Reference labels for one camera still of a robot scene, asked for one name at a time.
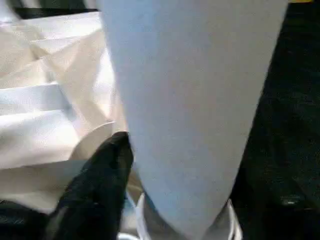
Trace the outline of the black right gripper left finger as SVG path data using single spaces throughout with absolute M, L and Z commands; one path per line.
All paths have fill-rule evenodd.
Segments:
M 126 131 L 106 139 L 72 179 L 49 215 L 46 239 L 117 239 L 133 160 Z

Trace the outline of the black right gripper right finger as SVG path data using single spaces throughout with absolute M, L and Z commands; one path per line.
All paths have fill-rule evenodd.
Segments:
M 320 210 L 278 168 L 243 161 L 231 201 L 244 240 L 320 238 Z

